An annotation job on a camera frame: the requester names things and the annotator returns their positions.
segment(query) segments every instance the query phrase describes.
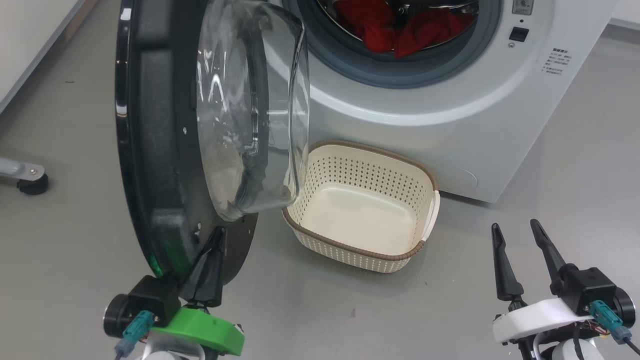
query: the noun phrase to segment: white basket handle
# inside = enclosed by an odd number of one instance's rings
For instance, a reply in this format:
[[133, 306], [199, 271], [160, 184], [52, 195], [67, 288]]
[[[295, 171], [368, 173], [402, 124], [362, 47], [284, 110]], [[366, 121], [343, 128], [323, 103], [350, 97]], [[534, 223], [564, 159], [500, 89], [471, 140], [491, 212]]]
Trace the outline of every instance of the white basket handle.
[[429, 213], [427, 213], [427, 222], [426, 224], [424, 224], [422, 241], [427, 241], [427, 238], [431, 234], [431, 230], [433, 230], [433, 226], [435, 225], [436, 219], [438, 218], [438, 211], [440, 211], [440, 192], [438, 190], [435, 190], [433, 201], [431, 201], [431, 205], [429, 206]]

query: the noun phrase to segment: beige plastic basket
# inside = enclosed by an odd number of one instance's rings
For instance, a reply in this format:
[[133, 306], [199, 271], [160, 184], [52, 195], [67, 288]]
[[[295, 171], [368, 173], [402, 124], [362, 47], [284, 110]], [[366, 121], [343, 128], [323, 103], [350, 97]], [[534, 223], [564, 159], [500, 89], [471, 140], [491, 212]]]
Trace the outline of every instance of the beige plastic basket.
[[282, 212], [308, 249], [389, 273], [424, 246], [439, 208], [438, 183], [422, 164], [332, 140], [311, 147], [306, 185]]

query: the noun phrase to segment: floor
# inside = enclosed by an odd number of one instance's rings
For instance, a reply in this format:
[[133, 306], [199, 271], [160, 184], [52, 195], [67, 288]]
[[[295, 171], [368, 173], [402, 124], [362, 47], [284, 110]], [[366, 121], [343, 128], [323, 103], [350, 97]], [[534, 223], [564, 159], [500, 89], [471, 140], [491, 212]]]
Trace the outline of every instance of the floor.
[[[6, 359], [112, 359], [102, 313], [149, 274], [124, 199], [113, 119], [118, 1], [104, 0], [0, 117], [0, 154], [47, 167], [49, 192], [0, 182], [0, 348]], [[214, 314], [246, 330], [243, 359], [519, 359], [492, 338], [490, 225], [525, 300], [550, 298], [529, 219], [567, 261], [597, 266], [640, 299], [640, 41], [608, 28], [494, 205], [449, 197], [428, 244], [376, 275], [302, 247], [260, 215], [245, 266]], [[635, 359], [611, 339], [608, 359]]]

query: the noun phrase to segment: brown basket rim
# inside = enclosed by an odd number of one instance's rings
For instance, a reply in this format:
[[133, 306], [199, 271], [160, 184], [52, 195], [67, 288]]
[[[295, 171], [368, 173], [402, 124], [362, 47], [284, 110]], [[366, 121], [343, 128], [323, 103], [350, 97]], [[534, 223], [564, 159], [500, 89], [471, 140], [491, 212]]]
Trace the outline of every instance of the brown basket rim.
[[[402, 162], [407, 163], [409, 165], [413, 165], [414, 167], [419, 168], [421, 171], [423, 171], [429, 177], [429, 180], [431, 180], [431, 184], [433, 185], [433, 190], [434, 191], [438, 191], [438, 182], [436, 181], [436, 179], [433, 176], [433, 174], [423, 164], [421, 164], [421, 163], [419, 163], [419, 162], [417, 162], [415, 160], [412, 160], [410, 158], [407, 158], [406, 156], [403, 156], [403, 155], [400, 155], [400, 154], [396, 154], [396, 153], [388, 151], [388, 150], [379, 149], [377, 147], [364, 145], [364, 144], [356, 143], [356, 142], [348, 142], [348, 141], [344, 141], [344, 140], [325, 140], [325, 141], [322, 141], [322, 142], [317, 142], [317, 143], [315, 143], [314, 145], [312, 145], [309, 148], [309, 153], [311, 153], [313, 150], [318, 149], [319, 147], [323, 147], [323, 146], [327, 146], [327, 145], [338, 145], [338, 146], [344, 146], [344, 147], [352, 147], [354, 149], [373, 152], [375, 154], [386, 156], [386, 157], [389, 157], [389, 158], [392, 158], [392, 159], [395, 159], [395, 160], [398, 160], [398, 161], [402, 161]], [[385, 260], [385, 261], [405, 260], [405, 259], [408, 259], [408, 258], [416, 255], [418, 253], [418, 251], [420, 251], [424, 246], [424, 240], [420, 240], [420, 241], [418, 241], [418, 244], [416, 244], [416, 246], [413, 249], [409, 250], [408, 252], [405, 252], [404, 254], [400, 254], [400, 255], [380, 254], [380, 253], [377, 253], [377, 252], [360, 249], [358, 247], [349, 246], [349, 245], [343, 244], [341, 242], [337, 242], [335, 240], [329, 239], [329, 238], [327, 238], [325, 236], [322, 236], [320, 234], [314, 233], [313, 231], [308, 230], [308, 229], [302, 227], [302, 225], [300, 225], [297, 222], [295, 222], [293, 220], [293, 218], [291, 217], [291, 215], [289, 214], [289, 210], [287, 208], [283, 208], [282, 209], [282, 214], [283, 214], [285, 220], [287, 221], [287, 223], [289, 223], [289, 226], [291, 226], [294, 230], [297, 230], [297, 231], [299, 231], [299, 232], [301, 232], [303, 234], [306, 234], [306, 235], [311, 236], [311, 237], [313, 237], [315, 239], [318, 239], [318, 240], [320, 240], [322, 242], [325, 242], [328, 245], [337, 247], [337, 248], [342, 249], [342, 250], [354, 252], [355, 254], [369, 256], [370, 258], [376, 258], [376, 259]]]

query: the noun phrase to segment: cable connector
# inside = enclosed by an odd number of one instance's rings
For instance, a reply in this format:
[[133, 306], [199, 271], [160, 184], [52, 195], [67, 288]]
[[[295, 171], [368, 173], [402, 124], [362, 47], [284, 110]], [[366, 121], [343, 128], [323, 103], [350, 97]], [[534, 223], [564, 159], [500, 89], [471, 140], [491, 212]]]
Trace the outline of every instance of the cable connector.
[[631, 339], [631, 331], [622, 325], [622, 320], [602, 300], [596, 300], [589, 306], [589, 313], [605, 329], [611, 332], [611, 336], [619, 345]]
[[127, 357], [136, 347], [138, 340], [142, 339], [154, 325], [154, 315], [143, 310], [138, 313], [136, 318], [127, 326], [122, 333], [122, 339], [118, 341], [115, 347], [116, 355], [120, 357]]

